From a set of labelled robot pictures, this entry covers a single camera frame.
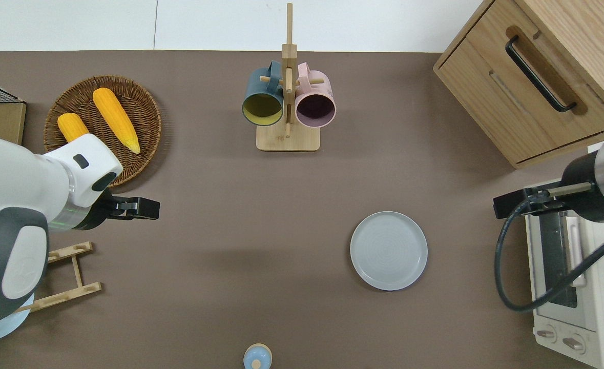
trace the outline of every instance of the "corn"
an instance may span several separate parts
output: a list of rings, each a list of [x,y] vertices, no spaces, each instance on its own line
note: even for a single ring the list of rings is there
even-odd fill
[[[93,92],[93,101],[102,117],[108,123],[110,129],[112,129],[115,136],[124,146],[128,147],[129,150],[140,154],[140,143],[138,142],[138,135],[131,124],[127,113],[120,105],[117,100],[117,96],[105,87],[96,89]]]
[[[67,142],[72,142],[83,136],[86,133],[90,133],[81,120],[79,115],[74,113],[65,113],[58,117],[58,129],[65,136]]]

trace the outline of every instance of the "wicker basket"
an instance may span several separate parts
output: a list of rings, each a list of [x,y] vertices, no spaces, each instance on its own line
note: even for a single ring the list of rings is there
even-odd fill
[[[106,87],[115,93],[126,111],[140,142],[140,154],[135,154],[119,142],[93,102],[93,91]],[[124,171],[110,184],[121,185],[136,177],[152,160],[161,140],[161,113],[156,101],[144,87],[118,75],[99,75],[80,81],[56,100],[45,124],[45,150],[58,149],[67,141],[58,129],[58,117],[76,113],[90,133],[105,143],[124,166]]]

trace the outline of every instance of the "oven handle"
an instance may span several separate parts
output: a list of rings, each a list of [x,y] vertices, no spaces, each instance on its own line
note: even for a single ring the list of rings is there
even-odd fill
[[[577,217],[566,217],[566,235],[568,236],[568,252],[570,256],[571,268],[569,272],[582,263],[582,241],[580,239],[580,222]],[[576,278],[571,286],[584,287],[587,285],[587,279],[582,273]]]

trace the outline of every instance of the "white wall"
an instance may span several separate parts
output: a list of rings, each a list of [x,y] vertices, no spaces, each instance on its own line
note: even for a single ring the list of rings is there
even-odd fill
[[[0,0],[0,51],[271,50],[286,0]],[[300,51],[442,52],[481,0],[294,0]]]

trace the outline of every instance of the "mug rack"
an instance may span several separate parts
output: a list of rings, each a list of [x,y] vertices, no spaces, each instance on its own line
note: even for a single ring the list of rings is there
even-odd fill
[[[297,80],[297,45],[293,44],[293,5],[287,4],[286,43],[281,45],[281,77],[283,86],[283,116],[272,126],[257,126],[257,148],[262,151],[313,152],[320,149],[320,128],[301,124],[295,117],[295,86]],[[269,81],[262,76],[261,81]],[[312,79],[321,84],[322,79]]]
[[[90,241],[86,241],[77,245],[49,252],[49,255],[47,255],[47,262],[49,264],[54,261],[59,261],[67,258],[72,259],[72,264],[74,265],[74,277],[76,279],[77,288],[73,288],[65,292],[60,292],[59,294],[35,300],[32,304],[21,307],[15,312],[19,313],[20,311],[30,310],[31,313],[33,313],[33,311],[38,311],[44,308],[48,308],[49,306],[54,306],[55,304],[63,303],[65,301],[70,301],[72,299],[91,294],[92,292],[100,291],[100,282],[94,282],[84,285],[81,279],[81,269],[79,268],[79,261],[76,258],[77,255],[82,254],[84,252],[89,252],[92,249],[92,243]]]

